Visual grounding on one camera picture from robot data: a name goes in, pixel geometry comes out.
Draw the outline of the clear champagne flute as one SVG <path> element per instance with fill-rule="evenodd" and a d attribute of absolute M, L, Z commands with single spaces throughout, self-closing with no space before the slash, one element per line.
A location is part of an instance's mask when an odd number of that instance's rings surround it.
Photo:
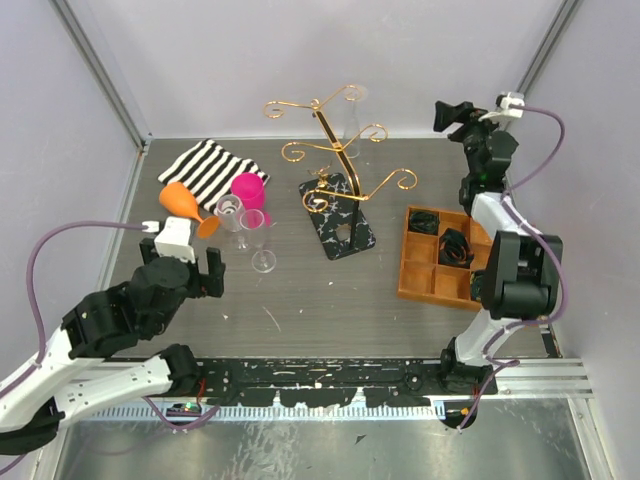
<path fill-rule="evenodd" d="M 359 105 L 367 97 L 367 89 L 361 85 L 353 84 L 346 92 L 347 101 L 346 121 L 343 132 L 342 144 L 345 147 L 346 156 L 349 159 L 357 158 L 360 154 L 360 122 Z"/>
<path fill-rule="evenodd" d="M 252 266 L 262 274 L 270 273 L 276 266 L 275 254 L 265 248 L 266 217 L 259 209 L 248 209 L 240 217 L 240 224 L 246 233 L 250 246 L 255 250 Z"/>

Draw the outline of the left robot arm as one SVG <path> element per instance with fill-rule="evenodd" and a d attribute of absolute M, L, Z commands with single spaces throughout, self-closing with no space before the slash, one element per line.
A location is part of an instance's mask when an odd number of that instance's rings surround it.
<path fill-rule="evenodd" d="M 160 256 L 148 239 L 140 248 L 144 263 L 131 279 L 87 295 L 67 313 L 35 372 L 2 398 L 2 454 L 35 451 L 60 429 L 120 402 L 197 390 L 200 367 L 191 349 L 180 344 L 119 373 L 77 380 L 82 371 L 163 334 L 185 300 L 224 293 L 226 265 L 219 249 L 207 248 L 208 271 L 202 274 L 195 261 Z"/>

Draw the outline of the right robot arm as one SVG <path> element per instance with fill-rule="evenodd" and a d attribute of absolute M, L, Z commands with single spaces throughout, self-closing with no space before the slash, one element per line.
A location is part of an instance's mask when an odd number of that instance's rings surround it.
<path fill-rule="evenodd" d="M 469 172 L 459 202 L 493 244 L 481 276 L 481 308 L 471 325 L 442 351 L 437 379 L 448 393 L 470 393 L 488 381 L 493 356 L 520 328 L 537 325 L 555 309 L 563 244 L 544 235 L 515 208 L 506 174 L 518 143 L 502 127 L 528 111 L 522 95 L 503 93 L 488 111 L 469 101 L 435 103 L 434 130 L 463 147 Z"/>

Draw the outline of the gold wine glass rack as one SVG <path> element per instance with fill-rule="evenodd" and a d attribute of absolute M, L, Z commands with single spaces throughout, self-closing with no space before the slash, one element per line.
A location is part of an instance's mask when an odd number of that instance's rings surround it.
<path fill-rule="evenodd" d="M 335 97 L 341 96 L 347 102 L 358 102 L 365 95 L 364 89 L 358 85 L 347 84 L 324 100 L 314 98 L 308 104 L 272 100 L 263 107 L 263 114 L 271 119 L 284 115 L 287 108 L 306 109 L 311 112 L 326 138 L 326 145 L 318 145 L 303 141 L 290 141 L 283 145 L 281 156 L 289 163 L 298 163 L 306 156 L 308 148 L 327 151 L 336 156 L 343 171 L 333 173 L 330 164 L 309 172 L 313 178 L 299 185 L 301 202 L 309 213 L 314 229 L 330 260 L 342 259 L 356 253 L 373 248 L 376 237 L 369 222 L 362 213 L 361 204 L 371 200 L 378 191 L 386 186 L 394 177 L 398 179 L 397 187 L 401 190 L 412 190 L 418 185 L 418 176 L 408 168 L 392 170 L 369 193 L 362 188 L 356 167 L 347 154 L 347 148 L 363 133 L 373 143 L 381 143 L 388 138 L 386 127 L 372 123 L 360 129 L 352 138 L 342 141 L 331 127 L 324 107 Z"/>

